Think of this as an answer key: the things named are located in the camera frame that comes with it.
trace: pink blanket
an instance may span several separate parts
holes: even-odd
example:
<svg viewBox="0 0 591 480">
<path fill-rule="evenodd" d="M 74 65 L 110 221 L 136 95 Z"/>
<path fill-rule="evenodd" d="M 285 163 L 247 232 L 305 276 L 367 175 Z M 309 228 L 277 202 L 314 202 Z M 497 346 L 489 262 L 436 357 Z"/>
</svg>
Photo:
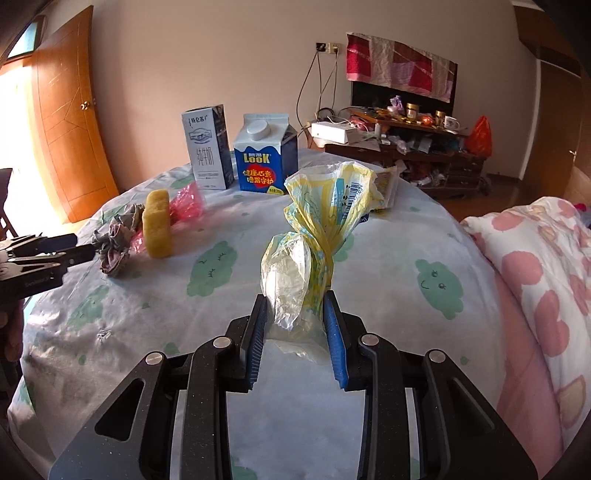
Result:
<svg viewBox="0 0 591 480">
<path fill-rule="evenodd" d="M 591 408 L 591 235 L 552 197 L 462 224 L 498 273 L 507 363 L 497 410 L 543 476 Z"/>
</svg>

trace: black gripper frame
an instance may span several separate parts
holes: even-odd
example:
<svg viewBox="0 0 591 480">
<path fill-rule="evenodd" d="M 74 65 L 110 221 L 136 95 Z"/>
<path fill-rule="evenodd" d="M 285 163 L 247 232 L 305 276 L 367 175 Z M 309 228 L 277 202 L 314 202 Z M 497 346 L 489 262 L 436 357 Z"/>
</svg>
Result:
<svg viewBox="0 0 591 480">
<path fill-rule="evenodd" d="M 231 480 L 226 392 L 252 388 L 249 348 L 255 322 L 266 320 L 258 295 L 250 316 L 194 353 L 146 355 L 92 414 L 53 465 L 48 480 L 165 480 L 178 393 L 187 390 L 181 480 Z"/>
<path fill-rule="evenodd" d="M 405 388 L 413 389 L 421 480 L 530 480 L 534 464 L 507 425 L 440 350 L 401 352 L 324 296 L 346 349 L 346 391 L 365 390 L 358 480 L 410 479 Z"/>
</svg>

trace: gray rag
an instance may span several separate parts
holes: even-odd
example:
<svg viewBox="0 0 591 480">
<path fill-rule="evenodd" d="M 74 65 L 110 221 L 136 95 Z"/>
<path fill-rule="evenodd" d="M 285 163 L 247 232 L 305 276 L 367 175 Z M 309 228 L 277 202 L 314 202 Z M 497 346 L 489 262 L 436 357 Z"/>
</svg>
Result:
<svg viewBox="0 0 591 480">
<path fill-rule="evenodd" d="M 95 230 L 92 244 L 99 252 L 100 270 L 108 277 L 116 277 L 127 263 L 131 239 L 142 221 L 143 211 L 143 205 L 128 205 L 121 215 L 111 219 L 108 231 Z"/>
</svg>

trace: white wall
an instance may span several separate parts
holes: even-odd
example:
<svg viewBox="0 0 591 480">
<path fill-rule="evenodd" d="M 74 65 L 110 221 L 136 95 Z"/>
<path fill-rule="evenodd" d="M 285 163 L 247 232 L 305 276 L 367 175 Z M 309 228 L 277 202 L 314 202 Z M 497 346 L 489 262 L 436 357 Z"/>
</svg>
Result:
<svg viewBox="0 0 591 480">
<path fill-rule="evenodd" d="M 180 114 L 223 103 L 230 141 L 245 112 L 289 112 L 316 41 L 346 32 L 423 48 L 459 64 L 454 115 L 488 116 L 486 169 L 517 176 L 534 101 L 535 60 L 519 42 L 513 7 L 498 0 L 95 0 L 92 67 L 103 142 L 116 181 L 130 188 L 188 162 Z M 48 33 L 90 4 L 59 0 Z M 336 106 L 349 104 L 345 56 Z M 332 68 L 323 55 L 323 74 Z M 313 69 L 300 117 L 316 108 Z M 332 91 L 327 96 L 332 102 Z"/>
</svg>

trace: drawer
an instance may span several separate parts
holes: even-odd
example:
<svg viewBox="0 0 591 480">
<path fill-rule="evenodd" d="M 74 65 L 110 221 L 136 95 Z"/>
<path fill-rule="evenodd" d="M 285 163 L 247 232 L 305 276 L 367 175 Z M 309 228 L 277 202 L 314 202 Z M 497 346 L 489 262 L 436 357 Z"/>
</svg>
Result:
<svg viewBox="0 0 591 480">
<path fill-rule="evenodd" d="M 483 162 L 478 160 L 453 162 L 449 165 L 449 173 L 467 177 L 480 176 Z"/>
<path fill-rule="evenodd" d="M 367 163 L 377 162 L 381 166 L 388 168 L 394 164 L 394 157 L 389 152 L 377 152 L 366 148 L 351 147 L 349 145 L 336 145 L 327 143 L 324 146 L 326 153 L 339 155 L 341 157 L 351 158 L 352 160 L 361 160 Z"/>
<path fill-rule="evenodd" d="M 475 189 L 478 187 L 480 177 L 462 177 L 449 175 L 445 186 L 452 189 Z"/>
</svg>

